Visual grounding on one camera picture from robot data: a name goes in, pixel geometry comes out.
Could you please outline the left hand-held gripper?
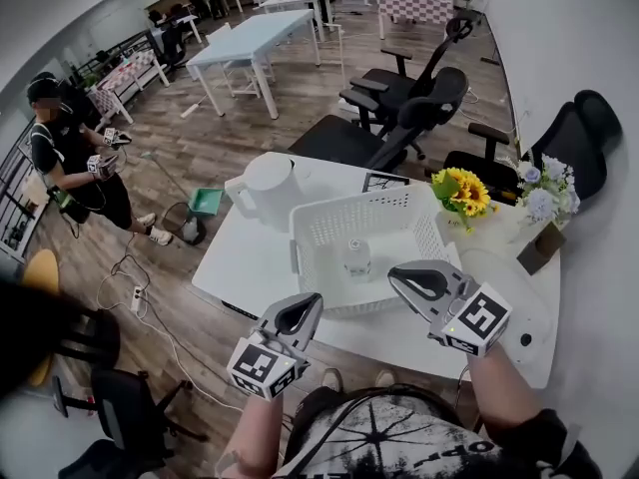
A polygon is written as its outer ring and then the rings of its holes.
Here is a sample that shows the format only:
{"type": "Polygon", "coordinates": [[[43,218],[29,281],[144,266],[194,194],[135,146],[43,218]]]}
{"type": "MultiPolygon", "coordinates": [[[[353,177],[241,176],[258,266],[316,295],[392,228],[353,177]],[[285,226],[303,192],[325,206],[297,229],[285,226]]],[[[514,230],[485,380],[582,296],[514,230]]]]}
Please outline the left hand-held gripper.
{"type": "Polygon", "coordinates": [[[242,337],[227,365],[233,383],[263,400],[275,400],[310,366],[305,355],[323,313],[317,292],[291,295],[270,305],[249,337],[242,337]]]}

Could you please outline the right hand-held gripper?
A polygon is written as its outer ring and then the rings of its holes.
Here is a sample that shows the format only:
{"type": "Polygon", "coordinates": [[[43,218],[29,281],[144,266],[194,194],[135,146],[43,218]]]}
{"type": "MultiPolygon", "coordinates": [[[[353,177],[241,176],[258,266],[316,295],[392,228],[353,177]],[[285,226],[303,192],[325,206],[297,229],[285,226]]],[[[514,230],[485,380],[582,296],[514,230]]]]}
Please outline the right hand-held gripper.
{"type": "Polygon", "coordinates": [[[479,284],[446,260],[405,262],[387,277],[410,309],[431,322],[428,337],[442,346],[483,357],[508,325],[509,303],[487,282],[479,284]]]}

